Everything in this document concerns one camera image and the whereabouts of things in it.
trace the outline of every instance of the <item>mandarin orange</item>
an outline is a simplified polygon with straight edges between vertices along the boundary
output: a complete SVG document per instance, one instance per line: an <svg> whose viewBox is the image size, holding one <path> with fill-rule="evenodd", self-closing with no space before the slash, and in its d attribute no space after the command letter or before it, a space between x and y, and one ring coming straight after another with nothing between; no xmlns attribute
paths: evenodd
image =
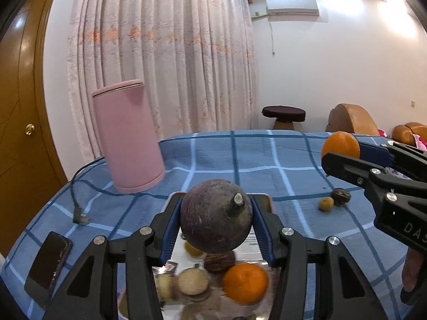
<svg viewBox="0 0 427 320"><path fill-rule="evenodd" d="M320 156L323 157L328 152L360 158L359 142L351 133L338 131L326 139Z"/></svg>
<svg viewBox="0 0 427 320"><path fill-rule="evenodd" d="M258 302L264 296L267 286L266 271L255 264L237 264L223 277L224 292L238 303Z"/></svg>

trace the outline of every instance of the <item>mangosteen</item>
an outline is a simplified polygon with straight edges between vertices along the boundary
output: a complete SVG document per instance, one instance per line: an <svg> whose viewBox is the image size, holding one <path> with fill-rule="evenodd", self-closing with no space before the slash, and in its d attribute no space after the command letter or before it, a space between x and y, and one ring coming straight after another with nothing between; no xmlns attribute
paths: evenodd
<svg viewBox="0 0 427 320"><path fill-rule="evenodd" d="M180 224L195 248L221 254L241 245L252 226L252 205L238 185L223 179L197 184L184 196Z"/></svg>
<svg viewBox="0 0 427 320"><path fill-rule="evenodd" d="M343 206L351 200L351 194L343 188L334 189L330 196L334 199L334 203L337 206Z"/></svg>

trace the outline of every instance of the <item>phone screen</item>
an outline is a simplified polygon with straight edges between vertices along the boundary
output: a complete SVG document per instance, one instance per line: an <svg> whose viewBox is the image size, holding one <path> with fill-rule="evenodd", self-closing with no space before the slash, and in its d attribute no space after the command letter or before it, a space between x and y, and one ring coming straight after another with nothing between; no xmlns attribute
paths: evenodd
<svg viewBox="0 0 427 320"><path fill-rule="evenodd" d="M69 239L53 231L50 232L29 270L24 289L43 309L50 302L59 273L71 247L72 242Z"/></svg>

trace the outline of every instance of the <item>cable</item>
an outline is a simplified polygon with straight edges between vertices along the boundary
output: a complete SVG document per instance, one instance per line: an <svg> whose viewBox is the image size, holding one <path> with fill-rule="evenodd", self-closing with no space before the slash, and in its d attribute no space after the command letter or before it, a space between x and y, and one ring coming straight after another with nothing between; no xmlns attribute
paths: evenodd
<svg viewBox="0 0 427 320"><path fill-rule="evenodd" d="M105 159L105 157L100 157L97 158L95 160L93 160L92 162L89 162L87 165L84 165L83 167L81 167L74 175L73 178L70 181L70 191L71 191L71 198L73 200L73 204L74 204L74 213L73 213L73 222L74 223L88 223L89 222L89 218L85 217L82 215L82 207L80 207L78 205L77 199L76 199L76 195L74 193L74 183L76 182L76 177L77 175L83 171L85 168L93 165L94 163L97 163L98 161Z"/></svg>
<svg viewBox="0 0 427 320"><path fill-rule="evenodd" d="M274 52L273 26L271 25L271 20L268 20L268 23L270 25L270 31L271 31L271 54L274 57L276 55L276 53Z"/></svg>

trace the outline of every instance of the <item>black cable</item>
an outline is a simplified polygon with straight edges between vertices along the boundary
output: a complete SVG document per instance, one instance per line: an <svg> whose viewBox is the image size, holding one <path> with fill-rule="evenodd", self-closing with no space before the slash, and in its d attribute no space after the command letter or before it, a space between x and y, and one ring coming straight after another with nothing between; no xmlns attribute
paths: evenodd
<svg viewBox="0 0 427 320"><path fill-rule="evenodd" d="M73 199L73 204L74 204L74 213L73 213L73 222L74 223L88 223L89 219L85 216L82 216L82 207L80 207L78 205L77 199L76 199L76 195L74 193L74 183L76 182L76 177L77 175L83 171L85 168L93 165L94 163L97 163L98 161L105 159L105 157L100 157L97 158L95 160L93 160L92 162L89 162L87 165L84 165L83 167L81 167L74 175L73 178L70 181L70 191L71 191L71 198Z"/></svg>

